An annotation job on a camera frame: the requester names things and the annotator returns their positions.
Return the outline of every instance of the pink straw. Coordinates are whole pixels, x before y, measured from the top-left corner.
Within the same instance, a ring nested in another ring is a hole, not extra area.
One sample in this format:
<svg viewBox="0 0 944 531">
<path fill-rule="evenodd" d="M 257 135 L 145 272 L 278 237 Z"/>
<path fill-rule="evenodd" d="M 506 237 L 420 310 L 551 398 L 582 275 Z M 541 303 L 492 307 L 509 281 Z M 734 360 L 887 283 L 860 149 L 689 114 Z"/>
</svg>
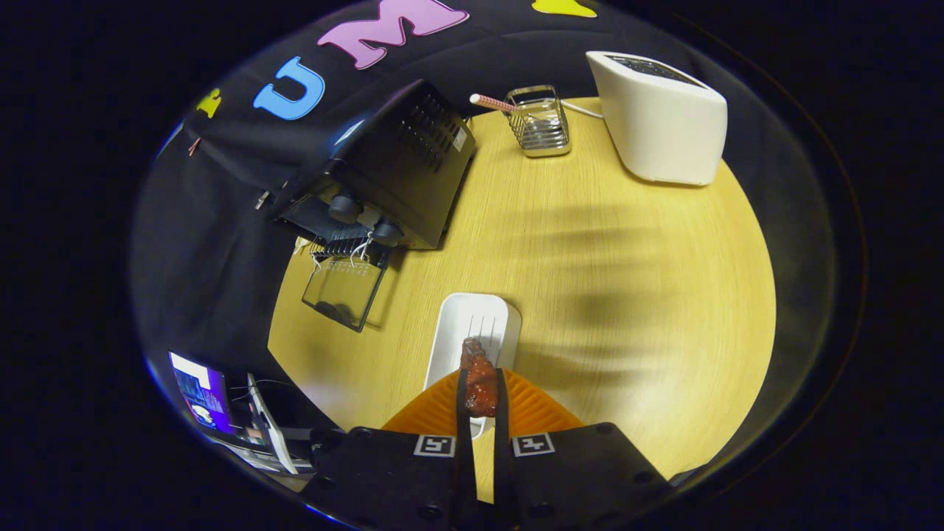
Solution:
<svg viewBox="0 0 944 531">
<path fill-rule="evenodd" d="M 494 109 L 496 111 L 506 111 L 514 112 L 518 110 L 518 107 L 512 105 L 511 103 L 506 103 L 499 99 L 494 99 L 493 97 L 488 97 L 487 95 L 481 94 L 472 94 L 469 96 L 469 103 L 479 105 L 488 109 Z"/>
</svg>

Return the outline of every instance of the wood grain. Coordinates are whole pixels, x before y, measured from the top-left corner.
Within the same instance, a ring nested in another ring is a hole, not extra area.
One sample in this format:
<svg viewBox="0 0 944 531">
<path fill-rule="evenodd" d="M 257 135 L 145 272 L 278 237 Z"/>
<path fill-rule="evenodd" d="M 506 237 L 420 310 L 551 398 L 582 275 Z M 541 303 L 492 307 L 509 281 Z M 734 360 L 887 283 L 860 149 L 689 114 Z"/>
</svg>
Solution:
<svg viewBox="0 0 944 531">
<path fill-rule="evenodd" d="M 596 98 L 573 100 L 599 112 Z M 479 151 L 441 247 L 403 253 L 362 334 L 301 302 L 295 256 L 269 348 L 343 428 L 378 427 L 422 390 L 439 306 L 503 297 L 523 318 L 514 370 L 587 423 L 609 420 L 665 477 L 707 462 L 747 415 L 773 344 L 773 273 L 725 163 L 714 183 L 646 182 L 602 120 L 567 111 L 573 151 L 522 156 L 498 112 L 471 122 Z M 492 499 L 494 431 L 474 443 Z"/>
</svg>

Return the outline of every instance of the wooden table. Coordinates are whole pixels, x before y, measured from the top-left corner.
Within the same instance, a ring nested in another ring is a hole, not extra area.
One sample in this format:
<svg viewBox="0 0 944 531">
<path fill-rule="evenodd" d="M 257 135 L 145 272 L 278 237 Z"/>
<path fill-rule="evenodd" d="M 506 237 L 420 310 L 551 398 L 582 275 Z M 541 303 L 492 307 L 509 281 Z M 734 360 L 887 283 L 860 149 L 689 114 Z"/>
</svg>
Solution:
<svg viewBox="0 0 944 531">
<path fill-rule="evenodd" d="M 517 308 L 514 370 L 584 422 L 614 422 L 665 477 L 707 462 L 745 418 L 775 306 L 737 180 L 724 163 L 703 188 L 640 180 L 602 120 L 567 118 L 573 150 L 546 159 L 524 157 L 500 113 L 472 120 L 480 148 L 448 234 L 387 271 L 362 334 L 301 302 L 312 261 L 293 257 L 269 349 L 343 428 L 380 427 L 422 391 L 439 306 L 459 291 Z M 474 441 L 486 501 L 493 444 L 494 430 Z"/>
</svg>

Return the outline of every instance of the white plate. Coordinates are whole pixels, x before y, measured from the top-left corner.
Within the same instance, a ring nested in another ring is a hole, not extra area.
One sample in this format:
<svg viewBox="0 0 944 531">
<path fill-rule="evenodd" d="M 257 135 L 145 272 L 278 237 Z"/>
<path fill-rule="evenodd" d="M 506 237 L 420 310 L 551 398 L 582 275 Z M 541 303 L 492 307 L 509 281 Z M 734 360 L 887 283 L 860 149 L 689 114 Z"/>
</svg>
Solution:
<svg viewBox="0 0 944 531">
<path fill-rule="evenodd" d="M 432 339 L 430 365 L 423 388 L 435 384 L 459 368 L 463 341 L 475 337 L 485 348 L 485 356 L 497 368 L 514 368 L 514 351 L 521 332 L 521 314 L 495 295 L 453 293 L 443 300 Z M 491 429 L 495 420 L 469 420 L 472 438 Z"/>
</svg>

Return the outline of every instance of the wire basket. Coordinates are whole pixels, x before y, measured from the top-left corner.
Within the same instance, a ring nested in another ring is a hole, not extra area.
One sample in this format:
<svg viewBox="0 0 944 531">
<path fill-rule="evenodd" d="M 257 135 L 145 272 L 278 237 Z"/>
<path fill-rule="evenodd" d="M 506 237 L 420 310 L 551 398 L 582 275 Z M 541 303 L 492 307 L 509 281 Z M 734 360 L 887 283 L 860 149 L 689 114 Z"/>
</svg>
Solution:
<svg viewBox="0 0 944 531">
<path fill-rule="evenodd" d="M 514 89 L 505 101 L 518 107 L 503 111 L 514 137 L 529 157 L 549 157 L 570 152 L 570 130 L 561 98 L 551 85 Z"/>
</svg>

